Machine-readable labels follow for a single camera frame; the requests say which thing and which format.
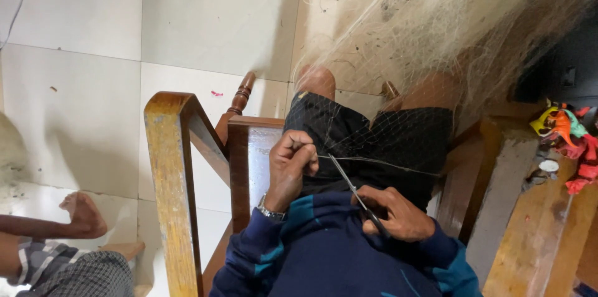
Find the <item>bare foot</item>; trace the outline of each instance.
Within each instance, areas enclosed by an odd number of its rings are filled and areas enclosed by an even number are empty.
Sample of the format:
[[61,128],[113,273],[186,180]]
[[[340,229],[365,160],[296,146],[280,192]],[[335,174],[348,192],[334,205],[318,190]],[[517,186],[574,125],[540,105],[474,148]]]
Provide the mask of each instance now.
[[71,238],[99,238],[108,231],[108,226],[96,205],[85,193],[75,192],[67,195],[59,207],[67,210],[71,216]]

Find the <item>white round object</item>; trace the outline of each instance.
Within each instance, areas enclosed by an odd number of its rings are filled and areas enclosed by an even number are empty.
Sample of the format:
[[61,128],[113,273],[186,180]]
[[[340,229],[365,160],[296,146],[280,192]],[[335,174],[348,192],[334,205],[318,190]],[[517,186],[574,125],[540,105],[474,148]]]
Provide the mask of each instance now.
[[558,171],[558,163],[556,160],[546,159],[540,165],[538,165],[542,171],[556,172]]

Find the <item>blue jacket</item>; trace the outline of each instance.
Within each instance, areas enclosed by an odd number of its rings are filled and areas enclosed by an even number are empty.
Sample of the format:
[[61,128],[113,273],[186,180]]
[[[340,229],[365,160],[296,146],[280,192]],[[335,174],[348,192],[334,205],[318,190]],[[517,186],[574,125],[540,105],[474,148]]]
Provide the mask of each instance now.
[[255,209],[249,226],[231,236],[209,295],[482,295],[465,246],[438,223],[422,242],[370,237],[350,199],[350,192],[306,196],[291,204],[283,223]]

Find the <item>wire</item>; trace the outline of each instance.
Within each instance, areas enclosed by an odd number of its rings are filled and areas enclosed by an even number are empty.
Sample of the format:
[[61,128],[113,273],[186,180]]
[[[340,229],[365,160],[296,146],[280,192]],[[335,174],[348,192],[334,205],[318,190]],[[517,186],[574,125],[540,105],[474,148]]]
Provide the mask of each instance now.
[[0,50],[2,50],[2,48],[4,48],[4,45],[6,43],[8,43],[8,38],[10,37],[10,32],[12,30],[12,26],[14,25],[14,21],[17,20],[17,16],[19,15],[19,11],[21,10],[22,5],[23,5],[23,0],[19,1],[19,6],[17,7],[17,11],[14,13],[14,17],[12,17],[10,26],[8,27],[8,35],[6,36],[6,40],[4,41],[4,43],[0,42]]

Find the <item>tiled floor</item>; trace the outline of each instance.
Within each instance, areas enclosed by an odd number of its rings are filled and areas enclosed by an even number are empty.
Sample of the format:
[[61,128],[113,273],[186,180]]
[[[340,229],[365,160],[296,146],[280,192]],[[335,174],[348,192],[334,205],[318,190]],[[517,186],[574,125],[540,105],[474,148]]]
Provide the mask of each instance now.
[[[254,69],[244,113],[284,117],[291,61],[306,36],[300,1],[25,0],[0,52],[0,110],[24,137],[35,184],[12,189],[0,209],[67,221],[57,208],[64,196],[93,192],[110,231],[70,243],[145,241],[137,283],[167,296],[142,110],[159,90],[192,92],[215,125]],[[0,0],[0,41],[17,3]],[[340,90],[337,100],[370,118],[382,101]],[[230,191],[199,153],[192,159],[204,267],[230,219]]]

